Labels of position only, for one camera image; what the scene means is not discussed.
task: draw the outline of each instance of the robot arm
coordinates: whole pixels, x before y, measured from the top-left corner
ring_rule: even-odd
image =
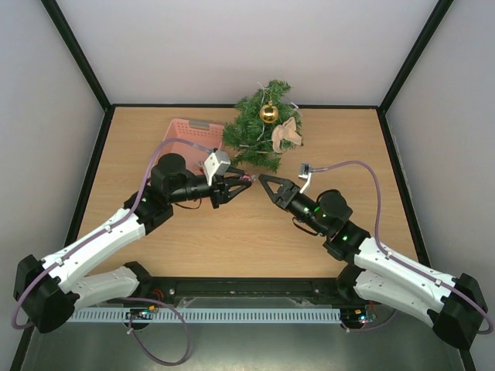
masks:
[[[271,175],[260,175],[259,181],[271,201],[293,215],[295,226],[305,230],[296,224],[303,223],[311,229],[306,232],[325,237],[323,246],[328,253],[348,263],[337,278],[339,294],[350,301],[358,297],[390,305],[432,327],[448,344],[469,349],[483,316],[454,291],[464,294],[486,313],[478,282],[467,274],[456,278],[435,271],[378,243],[349,221],[353,210],[335,189],[321,193],[316,201],[306,196],[303,191],[311,172],[303,169],[302,173],[307,175],[303,189],[289,179]],[[278,190],[273,192],[269,183],[279,184]]]
[[[171,218],[173,204],[210,198],[216,209],[251,186],[243,171],[230,167],[225,152],[209,154],[203,169],[204,175],[194,175],[186,170],[182,156],[164,155],[152,168],[135,209],[132,206],[138,192],[109,220],[78,241],[42,260],[33,255],[21,260],[15,278],[16,300],[38,276],[48,271],[22,303],[22,309],[38,330],[50,332],[61,326],[74,310],[88,305],[133,294],[146,296],[151,276],[136,262],[105,274],[85,276],[122,247],[150,234]],[[227,172],[234,175],[224,176]]]

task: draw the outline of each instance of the gold christmas ball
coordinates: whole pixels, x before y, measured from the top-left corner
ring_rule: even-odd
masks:
[[[260,109],[260,119],[266,124],[273,124],[278,120],[278,108],[271,100]]]

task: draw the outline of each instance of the wooden table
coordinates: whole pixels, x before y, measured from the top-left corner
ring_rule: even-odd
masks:
[[[368,163],[378,175],[383,196],[381,239],[416,259],[376,111],[303,109],[302,113],[305,145],[282,156],[277,176],[302,184],[297,177],[301,162],[315,167],[351,159]],[[101,225],[137,190],[173,118],[224,123],[236,114],[230,108],[116,108],[80,236]],[[352,221],[373,231],[377,197],[364,168],[351,165],[315,174],[306,194],[315,198],[325,189],[340,190],[354,210]],[[213,210],[207,200],[198,210],[175,207],[174,214],[93,273],[132,260],[152,275],[168,277],[336,277],[345,265],[326,252],[322,237],[297,230],[292,216],[271,203],[259,182],[219,209]]]

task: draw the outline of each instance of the white cable tray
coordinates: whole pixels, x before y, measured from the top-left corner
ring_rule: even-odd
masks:
[[[132,308],[83,308],[75,312],[68,322],[122,323],[131,316]],[[179,309],[187,323],[340,323],[339,309]],[[168,309],[156,314],[143,315],[136,322],[180,323]]]

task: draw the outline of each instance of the pink basket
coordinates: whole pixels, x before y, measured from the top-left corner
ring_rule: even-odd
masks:
[[[223,132],[223,125],[174,118],[170,121],[169,128],[167,129],[163,140],[181,138],[208,148],[221,149]],[[207,157],[205,152],[198,148],[193,148],[190,145],[185,145],[184,143],[172,142],[162,149],[160,156],[171,152],[178,153],[186,159],[186,167],[188,170],[196,174],[201,173],[200,164],[202,164]]]

